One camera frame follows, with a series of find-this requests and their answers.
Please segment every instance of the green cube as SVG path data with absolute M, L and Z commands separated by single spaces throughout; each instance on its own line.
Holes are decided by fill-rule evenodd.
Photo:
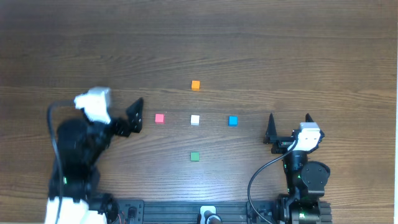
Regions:
M 191 152 L 191 161 L 199 162 L 199 152 Z

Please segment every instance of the small block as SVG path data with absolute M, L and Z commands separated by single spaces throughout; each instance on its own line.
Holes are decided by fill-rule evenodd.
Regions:
M 199 152 L 191 152 L 191 161 L 199 162 Z
M 192 80 L 192 90 L 199 91 L 200 89 L 200 81 Z
M 199 115 L 191 115 L 191 125 L 199 125 Z
M 155 124 L 164 124 L 164 114 L 155 114 Z
M 229 122 L 228 124 L 231 127 L 236 127 L 238 125 L 238 117 L 237 116 L 229 116 Z

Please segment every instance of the pink cube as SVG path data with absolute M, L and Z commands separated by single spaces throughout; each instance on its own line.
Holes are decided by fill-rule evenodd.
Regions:
M 164 124 L 164 114 L 155 114 L 155 124 Z

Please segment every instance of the blue cube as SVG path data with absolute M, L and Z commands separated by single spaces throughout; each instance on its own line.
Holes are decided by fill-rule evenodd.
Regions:
M 237 116 L 229 116 L 229 123 L 231 127 L 236 127 L 238 125 L 238 117 Z

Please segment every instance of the wooden table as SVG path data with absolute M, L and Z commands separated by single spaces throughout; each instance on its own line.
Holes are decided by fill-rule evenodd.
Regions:
M 101 157 L 100 191 L 246 201 L 250 176 L 275 158 L 262 143 L 269 113 L 282 135 L 310 113 L 326 134 L 310 158 L 331 168 L 335 223 L 392 223 L 396 71 L 393 0 L 1 1 L 0 221 L 43 221 L 46 108 L 103 85 L 112 115 L 139 97 L 145 107 L 143 131 Z M 55 125 L 71 116 L 58 110 Z M 281 163 L 252 187 L 256 199 L 284 192 Z

